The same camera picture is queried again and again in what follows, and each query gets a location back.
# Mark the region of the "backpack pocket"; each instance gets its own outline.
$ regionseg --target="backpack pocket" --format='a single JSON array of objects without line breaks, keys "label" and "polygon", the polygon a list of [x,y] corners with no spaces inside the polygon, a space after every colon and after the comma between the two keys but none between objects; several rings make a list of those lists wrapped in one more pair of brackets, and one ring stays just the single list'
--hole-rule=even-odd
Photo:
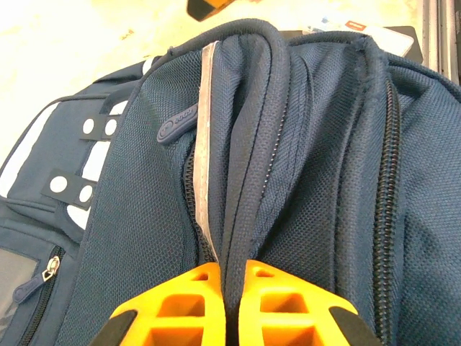
[{"label": "backpack pocket", "polygon": [[35,118],[0,171],[0,196],[12,210],[81,241],[118,117],[135,86],[126,84],[112,94],[58,99]]},{"label": "backpack pocket", "polygon": [[0,345],[52,345],[72,284],[76,244],[4,218],[0,244]]}]

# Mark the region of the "zipper pull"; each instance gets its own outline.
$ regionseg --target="zipper pull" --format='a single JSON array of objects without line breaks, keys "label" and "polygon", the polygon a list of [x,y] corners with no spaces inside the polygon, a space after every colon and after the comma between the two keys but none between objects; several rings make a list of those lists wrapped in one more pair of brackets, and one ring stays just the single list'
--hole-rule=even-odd
[{"label": "zipper pull", "polygon": [[48,261],[46,269],[40,274],[36,274],[32,279],[17,287],[13,292],[13,301],[21,304],[28,299],[35,291],[42,287],[49,279],[56,275],[61,261],[58,256],[52,257]]},{"label": "zipper pull", "polygon": [[158,130],[157,141],[167,146],[197,126],[197,104],[170,117]]}]

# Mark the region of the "black zipper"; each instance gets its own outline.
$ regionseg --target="black zipper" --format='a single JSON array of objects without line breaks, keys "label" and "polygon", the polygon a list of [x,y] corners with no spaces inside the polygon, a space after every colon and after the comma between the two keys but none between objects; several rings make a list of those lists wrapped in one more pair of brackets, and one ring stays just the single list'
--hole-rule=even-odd
[{"label": "black zipper", "polygon": [[400,161],[400,109],[395,90],[386,81],[387,109],[378,176],[373,239],[373,298],[376,335],[392,342],[392,284],[397,183]]},{"label": "black zipper", "polygon": [[[50,258],[54,256],[59,257],[61,261],[64,257],[66,251],[62,247],[54,247]],[[48,301],[50,300],[51,293],[53,292],[53,287],[56,282],[56,275],[54,275],[51,279],[49,279],[40,292],[40,297],[38,300],[38,304],[35,307],[34,314],[32,315],[32,319],[30,320],[29,325],[27,326],[24,334],[22,335],[21,341],[19,342],[19,346],[28,346],[30,341],[34,337],[35,332],[37,331],[40,322],[42,321],[43,314],[45,313],[46,307],[48,305]]]},{"label": "black zipper", "polygon": [[211,247],[195,219],[194,156],[195,145],[192,146],[192,150],[184,165],[184,196],[186,198],[187,209],[189,209],[190,217],[193,222],[195,234],[197,235],[197,241],[204,255],[204,260],[206,262],[215,262]]},{"label": "black zipper", "polygon": [[262,192],[261,192],[261,199],[264,197],[264,193],[266,192],[267,183],[269,181],[269,177],[271,176],[272,166],[274,166],[275,155],[277,154],[277,149],[280,145],[280,138],[282,137],[283,125],[285,124],[285,118],[287,117],[287,109],[288,109],[288,97],[290,96],[290,89],[291,89],[291,78],[288,84],[288,93],[287,98],[285,100],[285,108],[283,109],[282,119],[280,119],[279,128],[277,130],[277,139],[275,140],[274,148],[272,149],[271,161],[269,163],[269,167],[267,168],[266,178],[264,179],[264,184],[262,185]]}]

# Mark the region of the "white reflective strip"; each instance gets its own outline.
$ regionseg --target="white reflective strip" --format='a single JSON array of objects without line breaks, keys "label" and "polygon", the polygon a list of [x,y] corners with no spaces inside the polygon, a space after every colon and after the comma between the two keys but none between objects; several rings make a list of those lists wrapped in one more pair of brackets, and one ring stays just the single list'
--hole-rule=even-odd
[{"label": "white reflective strip", "polygon": [[97,182],[104,166],[107,152],[109,151],[110,142],[96,142],[89,153],[82,177],[84,179]]},{"label": "white reflective strip", "polygon": [[111,110],[110,115],[122,114],[125,107],[127,107],[128,101],[123,101],[121,103],[117,103]]},{"label": "white reflective strip", "polygon": [[208,215],[208,185],[210,178],[210,117],[211,117],[211,75],[216,44],[213,42],[202,49],[202,78],[197,111],[197,136],[194,156],[195,219],[218,261],[213,244]]},{"label": "white reflective strip", "polygon": [[147,71],[149,71],[151,69],[152,63],[153,63],[153,58],[149,58],[146,61],[144,61],[143,74],[146,74]]},{"label": "white reflective strip", "polygon": [[59,103],[60,102],[55,103],[43,110],[42,114],[36,119],[26,136],[14,151],[12,157],[8,160],[5,170],[0,176],[0,195],[2,197],[8,197],[8,192],[16,181],[19,170],[29,157],[32,147],[42,133],[43,126],[45,126],[51,113],[56,109]]},{"label": "white reflective strip", "polygon": [[78,226],[82,229],[86,229],[86,223],[88,222],[89,212],[91,208],[88,210],[83,210],[73,205],[67,206],[67,214],[71,217],[72,221],[75,222]]}]

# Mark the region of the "metal strip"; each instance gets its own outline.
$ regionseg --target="metal strip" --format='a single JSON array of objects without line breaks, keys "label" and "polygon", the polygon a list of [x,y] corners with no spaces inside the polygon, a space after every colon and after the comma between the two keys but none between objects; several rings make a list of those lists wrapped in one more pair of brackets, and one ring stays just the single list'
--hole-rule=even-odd
[{"label": "metal strip", "polygon": [[440,0],[439,67],[441,74],[459,84],[454,0]]},{"label": "metal strip", "polygon": [[424,2],[423,52],[426,66],[439,72],[439,9],[438,0]]},{"label": "metal strip", "polygon": [[218,256],[211,239],[208,221],[208,178],[210,170],[211,76],[213,55],[217,43],[210,43],[202,50],[202,80],[199,91],[194,156],[195,218],[210,244],[216,260],[218,260]]}]

